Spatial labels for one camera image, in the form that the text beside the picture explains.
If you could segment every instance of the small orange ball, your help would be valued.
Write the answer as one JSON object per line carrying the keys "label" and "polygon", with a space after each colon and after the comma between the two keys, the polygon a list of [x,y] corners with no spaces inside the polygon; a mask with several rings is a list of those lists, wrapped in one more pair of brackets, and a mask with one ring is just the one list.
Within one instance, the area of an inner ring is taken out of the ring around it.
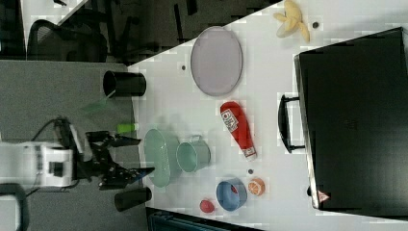
{"label": "small orange ball", "polygon": [[254,195],[262,195],[265,191],[265,183],[261,178],[254,178],[249,182],[248,189]]}

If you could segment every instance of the gray plate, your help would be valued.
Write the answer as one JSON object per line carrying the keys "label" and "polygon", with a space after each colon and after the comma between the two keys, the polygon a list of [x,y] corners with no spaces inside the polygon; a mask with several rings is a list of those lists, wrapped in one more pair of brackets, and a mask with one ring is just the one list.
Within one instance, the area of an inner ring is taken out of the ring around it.
{"label": "gray plate", "polygon": [[191,51],[191,73],[206,94],[220,96],[237,85],[242,71],[242,51],[232,32],[210,27],[195,41]]}

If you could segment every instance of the teal cup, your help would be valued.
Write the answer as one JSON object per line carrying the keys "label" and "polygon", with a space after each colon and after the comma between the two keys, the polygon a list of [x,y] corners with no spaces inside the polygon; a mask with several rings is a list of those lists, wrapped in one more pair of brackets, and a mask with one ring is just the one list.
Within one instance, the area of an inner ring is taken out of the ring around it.
{"label": "teal cup", "polygon": [[210,163],[211,153],[201,136],[192,136],[190,142],[177,147],[177,163],[185,172],[195,172]]}

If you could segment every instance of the red ketchup bottle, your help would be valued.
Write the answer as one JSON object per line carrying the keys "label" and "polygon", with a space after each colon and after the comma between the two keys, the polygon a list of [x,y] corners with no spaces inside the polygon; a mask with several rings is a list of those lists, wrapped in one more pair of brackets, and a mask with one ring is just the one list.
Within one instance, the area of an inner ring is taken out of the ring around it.
{"label": "red ketchup bottle", "polygon": [[225,126],[240,146],[246,160],[256,159],[256,150],[252,142],[248,122],[241,106],[236,102],[226,102],[220,108],[222,120]]}

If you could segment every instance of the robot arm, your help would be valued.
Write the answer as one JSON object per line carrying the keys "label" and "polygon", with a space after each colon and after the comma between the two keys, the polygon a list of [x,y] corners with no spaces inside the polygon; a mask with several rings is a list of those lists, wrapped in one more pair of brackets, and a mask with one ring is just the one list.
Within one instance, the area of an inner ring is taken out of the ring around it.
{"label": "robot arm", "polygon": [[[36,141],[46,125],[53,124],[58,143]],[[126,169],[115,163],[109,147],[138,145],[140,140],[89,132],[87,140],[92,151],[84,162],[84,151],[75,127],[64,117],[46,123],[32,141],[0,142],[0,184],[15,183],[24,190],[43,187],[74,187],[81,179],[101,176],[100,190],[123,189],[153,171],[153,167]]]}

